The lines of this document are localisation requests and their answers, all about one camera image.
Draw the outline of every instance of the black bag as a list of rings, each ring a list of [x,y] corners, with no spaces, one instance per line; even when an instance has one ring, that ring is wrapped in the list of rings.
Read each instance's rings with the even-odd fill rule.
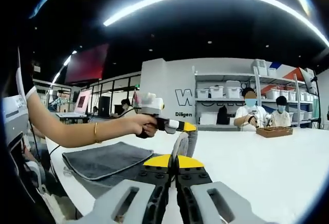
[[[216,124],[228,125],[229,123],[230,123],[230,118],[227,117],[227,108],[226,106],[223,106],[218,110]]]

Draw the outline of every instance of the gold bracelet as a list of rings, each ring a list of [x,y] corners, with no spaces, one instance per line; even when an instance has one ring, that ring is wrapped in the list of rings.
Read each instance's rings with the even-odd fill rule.
[[[95,142],[96,142],[96,143],[102,143],[102,142],[100,142],[100,141],[97,140],[97,134],[96,134],[96,132],[97,132],[97,122],[96,122],[96,124],[95,124],[95,129],[94,129]]]

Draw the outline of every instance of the wooden tray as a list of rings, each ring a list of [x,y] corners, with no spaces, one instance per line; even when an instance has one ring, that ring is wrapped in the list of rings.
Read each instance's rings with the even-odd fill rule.
[[[258,128],[256,133],[265,138],[276,138],[282,136],[288,136],[293,134],[293,129],[290,127],[267,127]]]

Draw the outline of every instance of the led light strip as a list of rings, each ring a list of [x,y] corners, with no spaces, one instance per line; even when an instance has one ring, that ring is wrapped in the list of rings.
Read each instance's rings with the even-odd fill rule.
[[[133,4],[131,6],[128,6],[124,9],[122,9],[121,11],[117,12],[116,14],[114,14],[113,16],[111,16],[108,20],[106,20],[104,22],[105,26],[109,26],[111,24],[113,24],[114,22],[118,21],[119,19],[141,9],[144,7],[147,7],[149,5],[152,5],[154,3],[157,2],[162,2],[165,0],[143,0],[141,2],[138,2],[136,4]],[[295,18],[297,18],[298,20],[300,20],[302,23],[304,23],[309,29],[311,29],[320,39],[323,40],[323,42],[325,43],[325,45],[327,47],[329,47],[329,42],[326,39],[326,37],[319,31],[319,29],[317,27],[315,27],[310,21],[308,21],[304,16],[300,15],[298,12],[296,12],[294,9],[286,6],[285,4],[276,1],[276,0],[258,0],[258,1],[262,1],[268,4],[271,4],[277,8],[280,8],[281,10],[286,11],[287,13],[290,13],[292,16],[294,16]]]

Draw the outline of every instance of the black ceiling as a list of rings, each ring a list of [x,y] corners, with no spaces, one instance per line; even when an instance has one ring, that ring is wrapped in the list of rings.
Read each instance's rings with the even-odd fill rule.
[[[73,50],[104,42],[110,45],[104,78],[139,71],[143,61],[157,58],[258,58],[318,70],[328,67],[327,57],[313,61],[325,44],[311,30],[290,14],[255,0],[168,0],[103,26],[110,15],[138,1],[49,0],[29,21],[25,36],[41,66],[35,78],[51,81]],[[279,1],[305,15],[296,0]],[[313,3],[318,16],[312,22],[328,35],[329,0]]]

